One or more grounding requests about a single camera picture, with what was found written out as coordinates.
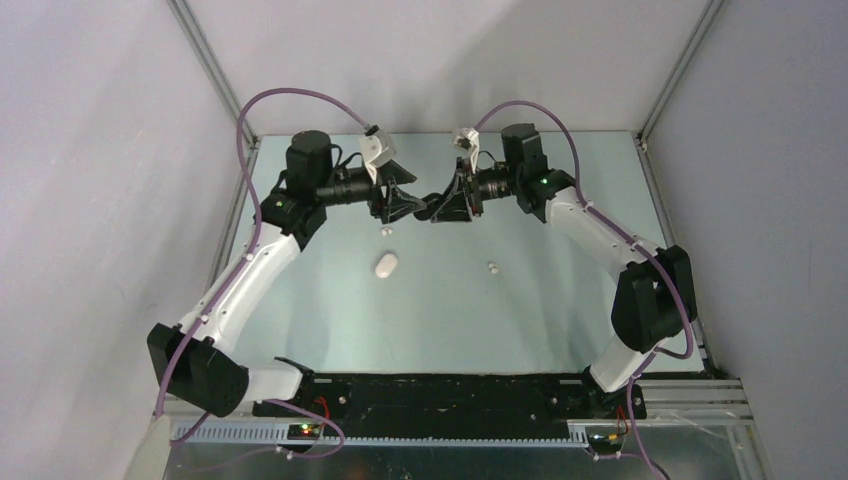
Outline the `black earbud charging case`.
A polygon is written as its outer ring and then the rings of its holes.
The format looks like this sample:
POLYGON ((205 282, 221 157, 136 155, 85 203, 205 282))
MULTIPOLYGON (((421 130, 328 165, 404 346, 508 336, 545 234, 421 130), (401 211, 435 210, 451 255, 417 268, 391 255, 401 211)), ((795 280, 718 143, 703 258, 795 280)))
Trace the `black earbud charging case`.
POLYGON ((431 223, 444 222, 444 215, 441 211, 444 205, 449 201, 445 194, 431 193, 422 198, 425 207, 414 213, 414 217, 418 221, 429 221, 431 223))

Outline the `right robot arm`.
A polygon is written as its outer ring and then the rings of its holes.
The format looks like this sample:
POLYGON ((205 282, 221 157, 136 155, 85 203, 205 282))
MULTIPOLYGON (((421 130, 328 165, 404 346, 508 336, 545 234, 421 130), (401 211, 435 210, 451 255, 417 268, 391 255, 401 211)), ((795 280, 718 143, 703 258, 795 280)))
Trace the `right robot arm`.
POLYGON ((486 201, 513 197, 520 209, 543 223, 561 227, 616 283, 611 309, 612 338, 590 364, 581 392, 585 411, 606 418, 622 403, 620 389, 644 364, 663 352, 678 334, 686 338, 685 356, 695 351, 691 323, 697 301, 691 259, 681 247, 663 248, 619 225, 579 191, 575 177, 552 169, 540 133, 531 123, 501 132, 504 158, 481 168, 478 131, 461 129, 452 144, 463 151, 454 176, 441 193, 426 196, 416 217, 431 223, 470 222, 486 201))

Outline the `white earbud charging case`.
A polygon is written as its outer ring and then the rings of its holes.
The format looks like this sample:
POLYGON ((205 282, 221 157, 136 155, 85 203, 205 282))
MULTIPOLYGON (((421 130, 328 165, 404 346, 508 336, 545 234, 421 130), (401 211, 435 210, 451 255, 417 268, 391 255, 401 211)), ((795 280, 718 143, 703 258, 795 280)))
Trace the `white earbud charging case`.
POLYGON ((377 278, 389 278, 398 266, 398 257, 392 252, 383 254, 374 265, 374 274, 377 278))

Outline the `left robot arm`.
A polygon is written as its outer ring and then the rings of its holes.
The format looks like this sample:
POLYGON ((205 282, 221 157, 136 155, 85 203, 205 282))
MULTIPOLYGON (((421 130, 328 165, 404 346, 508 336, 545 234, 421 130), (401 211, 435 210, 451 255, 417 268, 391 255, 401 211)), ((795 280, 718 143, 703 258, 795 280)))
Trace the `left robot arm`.
POLYGON ((234 349, 260 300, 325 223, 328 208, 364 202, 384 224, 424 209, 422 200, 402 190, 417 178, 395 162, 395 154, 391 136, 378 126, 359 139, 358 167, 325 132, 292 137, 284 170, 269 195, 254 202, 243 251, 176 325, 157 324, 148 334, 160 383, 157 416, 166 395, 217 417, 243 402, 267 400, 277 400, 292 416, 312 411, 316 390, 302 380, 304 368, 288 360, 249 366, 234 349))

